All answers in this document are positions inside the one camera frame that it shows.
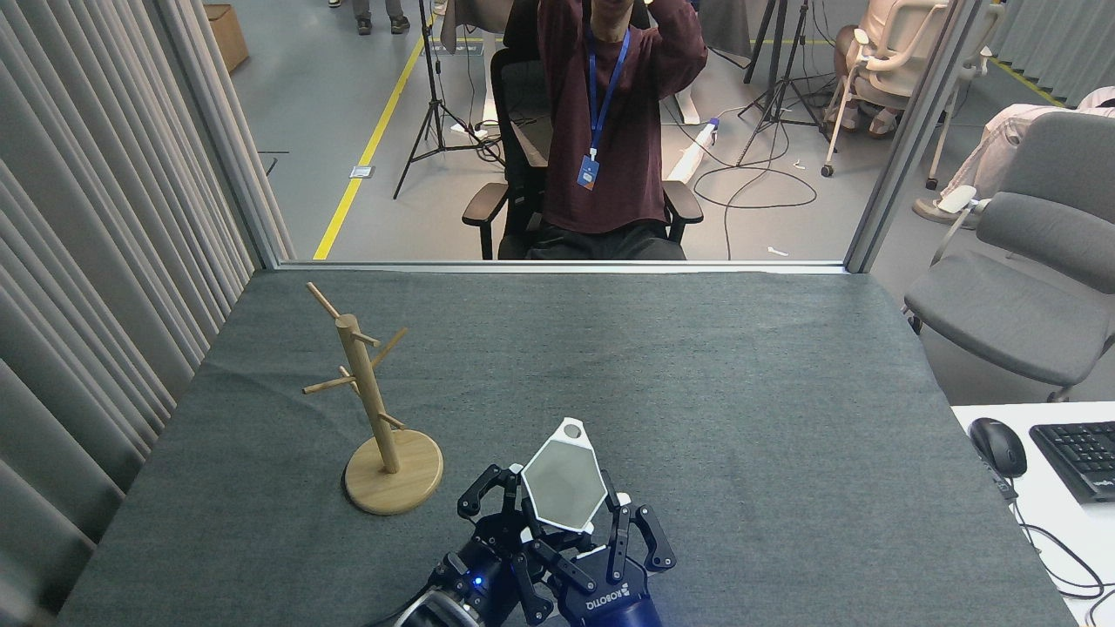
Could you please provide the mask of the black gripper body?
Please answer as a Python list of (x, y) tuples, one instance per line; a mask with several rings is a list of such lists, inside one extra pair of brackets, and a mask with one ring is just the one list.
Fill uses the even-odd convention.
[(574, 556), (572, 563), (597, 581), (597, 588), (582, 591), (561, 581), (555, 594), (558, 611), (571, 626), (661, 626), (644, 567), (628, 556), (624, 575), (611, 583), (608, 558), (605, 548)]
[(485, 626), (501, 626), (518, 605), (514, 556), (521, 551), (525, 515), (482, 517), (471, 539), (436, 567), (436, 588), (468, 602)]

